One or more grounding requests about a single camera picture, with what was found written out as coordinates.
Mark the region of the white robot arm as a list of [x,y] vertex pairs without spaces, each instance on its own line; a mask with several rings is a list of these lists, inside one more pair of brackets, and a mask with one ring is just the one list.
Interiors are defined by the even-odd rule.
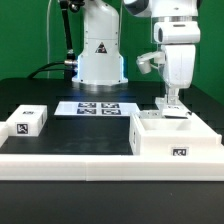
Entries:
[[[165,103],[176,104],[179,91],[192,82],[200,1],[123,0],[123,4],[131,15],[151,19],[157,50],[139,56],[137,65],[144,74],[158,69],[166,85]],[[127,81],[119,53],[119,15],[103,0],[84,0],[84,49],[73,81],[92,87]]]

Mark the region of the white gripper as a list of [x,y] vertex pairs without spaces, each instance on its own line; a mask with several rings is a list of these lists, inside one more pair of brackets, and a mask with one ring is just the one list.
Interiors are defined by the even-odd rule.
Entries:
[[179,89],[188,88],[192,82],[196,47],[200,41],[200,29],[196,21],[156,22],[154,40],[165,54],[160,70],[167,89],[167,103],[177,104]]

